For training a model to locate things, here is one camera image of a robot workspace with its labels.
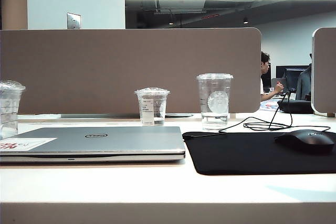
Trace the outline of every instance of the cup lid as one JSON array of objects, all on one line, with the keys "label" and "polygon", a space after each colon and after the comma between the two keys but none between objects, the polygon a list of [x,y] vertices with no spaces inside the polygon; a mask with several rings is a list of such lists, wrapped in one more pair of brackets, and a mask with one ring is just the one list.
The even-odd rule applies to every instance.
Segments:
[{"label": "cup lid", "polygon": [[204,73],[204,74],[198,75],[196,79],[197,80],[213,80],[213,79],[230,80],[230,79],[233,79],[233,75],[229,73]]},{"label": "cup lid", "polygon": [[140,94],[140,95],[162,95],[162,94],[169,94],[170,91],[166,89],[161,89],[161,88],[144,88],[140,90],[135,90],[135,94]]},{"label": "cup lid", "polygon": [[26,87],[17,81],[0,81],[0,90],[23,91]]}]

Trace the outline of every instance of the laptop sticker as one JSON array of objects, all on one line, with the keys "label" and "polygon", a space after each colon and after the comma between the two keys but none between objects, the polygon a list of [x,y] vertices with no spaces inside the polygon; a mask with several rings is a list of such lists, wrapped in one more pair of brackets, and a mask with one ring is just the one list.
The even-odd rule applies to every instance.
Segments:
[{"label": "laptop sticker", "polygon": [[0,152],[25,152],[55,139],[10,137],[0,140]]}]

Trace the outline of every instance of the black mouse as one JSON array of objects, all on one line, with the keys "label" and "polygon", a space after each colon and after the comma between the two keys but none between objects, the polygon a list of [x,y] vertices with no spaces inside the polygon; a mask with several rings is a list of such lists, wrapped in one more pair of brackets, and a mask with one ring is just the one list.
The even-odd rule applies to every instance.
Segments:
[{"label": "black mouse", "polygon": [[315,130],[297,130],[275,137],[276,143],[288,148],[308,153],[329,153],[334,141],[325,132]]}]

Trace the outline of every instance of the black hair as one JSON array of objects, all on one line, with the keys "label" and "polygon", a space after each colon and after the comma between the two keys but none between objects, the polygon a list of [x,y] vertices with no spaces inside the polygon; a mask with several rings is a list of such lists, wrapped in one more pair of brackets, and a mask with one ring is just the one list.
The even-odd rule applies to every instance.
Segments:
[{"label": "black hair", "polygon": [[269,61],[269,54],[267,54],[267,53],[261,51],[261,61],[262,61],[263,63],[266,63],[267,61]]}]

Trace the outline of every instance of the dell logo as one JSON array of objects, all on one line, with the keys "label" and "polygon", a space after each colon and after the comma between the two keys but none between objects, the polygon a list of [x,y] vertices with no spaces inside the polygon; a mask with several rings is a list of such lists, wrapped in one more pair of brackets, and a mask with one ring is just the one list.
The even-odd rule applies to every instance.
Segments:
[{"label": "dell logo", "polygon": [[105,137],[105,136],[107,136],[107,134],[89,134],[89,135],[86,135],[85,137],[95,138],[95,137]]}]

